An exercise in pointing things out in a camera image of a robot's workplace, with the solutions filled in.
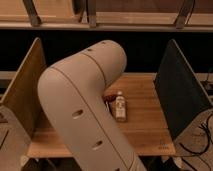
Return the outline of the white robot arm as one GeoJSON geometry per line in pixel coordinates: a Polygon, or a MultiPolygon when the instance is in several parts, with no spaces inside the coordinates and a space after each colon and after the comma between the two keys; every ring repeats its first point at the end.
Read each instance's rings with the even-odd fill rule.
{"type": "Polygon", "coordinates": [[[103,40],[54,63],[39,78],[43,111],[83,171],[146,171],[103,101],[126,63],[124,49],[103,40]]]}

